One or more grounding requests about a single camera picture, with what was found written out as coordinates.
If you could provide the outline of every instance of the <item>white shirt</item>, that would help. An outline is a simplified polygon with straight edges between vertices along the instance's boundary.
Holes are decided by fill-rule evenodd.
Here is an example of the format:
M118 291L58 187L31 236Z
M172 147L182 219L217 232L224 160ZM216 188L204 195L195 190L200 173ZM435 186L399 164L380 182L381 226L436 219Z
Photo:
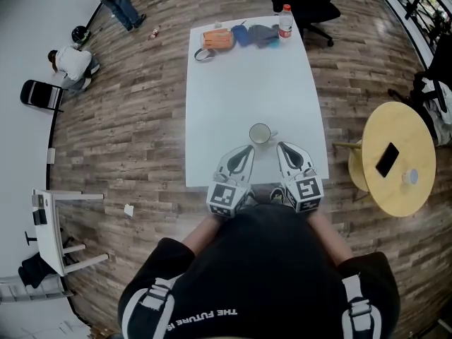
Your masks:
M90 52L79 52L68 45L56 53L55 64L60 71L66 72L71 80L79 81L83 78L92 57Z

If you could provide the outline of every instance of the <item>office chair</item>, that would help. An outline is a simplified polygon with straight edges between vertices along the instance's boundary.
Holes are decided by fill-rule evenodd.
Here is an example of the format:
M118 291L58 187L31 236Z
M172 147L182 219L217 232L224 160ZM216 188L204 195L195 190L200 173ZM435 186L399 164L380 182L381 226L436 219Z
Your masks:
M333 38L326 34L312 23L322 23L324 21L339 18L340 11L331 0L271 0L273 2L273 11L279 13L284 4L289 4L292 8L292 15L298 25L301 36L306 28L316 34L328 39L328 46L333 46Z
M447 106L444 100L443 92L439 82L446 84L449 89L452 90L452 75L450 73L450 63L452 61L452 35L443 34L438 41L436 51L434 53L432 63L426 71L421 71L415 74L413 81L414 90L410 91L410 97L414 102L422 104L425 100L431 100L438 98L439 106L441 110L446 113ZM435 90L423 93L422 89L425 83L422 82L423 78L427 78L433 81ZM402 102L407 98L403 97L398 91L388 89L388 94L393 97L396 96Z
M56 89L56 96L53 107L50 107L50 98L53 89ZM26 81L20 92L20 101L24 105L33 105L35 107L44 108L48 110L59 110L57 107L59 98L63 95L64 89L57 85L47 84L38 81Z

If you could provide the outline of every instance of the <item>shoe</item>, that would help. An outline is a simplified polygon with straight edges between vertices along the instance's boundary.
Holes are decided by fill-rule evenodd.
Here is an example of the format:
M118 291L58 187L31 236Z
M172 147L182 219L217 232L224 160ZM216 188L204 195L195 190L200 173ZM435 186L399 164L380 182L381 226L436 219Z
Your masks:
M248 196L251 197L252 199L256 200L256 194L254 193L254 191L252 189L249 190Z
M95 66L93 69L91 69L90 73L94 74L96 71L98 71L100 68L100 64L98 64L97 66Z
M91 78L85 78L85 82L82 86L82 89L86 89L91 84Z
M143 21L146 19L146 14L143 14L140 16L139 20L137 23L133 24L133 27L135 29L138 29L139 27L141 27L141 25L143 24Z
M270 194L271 203L284 203L284 190L281 186L275 187Z

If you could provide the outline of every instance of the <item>coffee cup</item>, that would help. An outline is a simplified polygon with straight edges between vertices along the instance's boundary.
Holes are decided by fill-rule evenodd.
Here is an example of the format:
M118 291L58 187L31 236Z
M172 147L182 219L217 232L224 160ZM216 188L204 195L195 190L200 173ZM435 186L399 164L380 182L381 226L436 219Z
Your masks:
M416 184L419 179L419 175L417 173L417 169L409 169L402 175L402 180L405 184Z
M278 131L271 131L264 123L256 123L249 129L249 137L255 144L267 143Z

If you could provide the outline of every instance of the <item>white table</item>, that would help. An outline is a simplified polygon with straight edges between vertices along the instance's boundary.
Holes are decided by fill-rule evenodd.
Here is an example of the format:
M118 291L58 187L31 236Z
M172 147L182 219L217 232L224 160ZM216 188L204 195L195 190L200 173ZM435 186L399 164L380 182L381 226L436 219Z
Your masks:
M278 24L278 16L246 19L245 26ZM223 28L245 19L227 21ZM207 25L191 30L186 84L186 185L208 186L220 158L252 144L249 129L265 123L279 134L256 147L251 184L281 181L278 141L309 152L321 178L328 178L325 136L311 67L303 41L293 25L289 42L259 49L235 48L199 62L194 53Z
M33 190L34 195L42 195L44 198L44 209L47 219L46 225L36 225L36 239L40 250L41 258L49 264L60 276L65 276L72 271L94 265L101 261L107 260L108 255L103 254L88 260L65 266L63 256L70 252L86 249L84 244L63 248L61 233L59 229L58 208L55 206L56 201L67 200L102 200L102 194L82 194L80 191L40 191Z

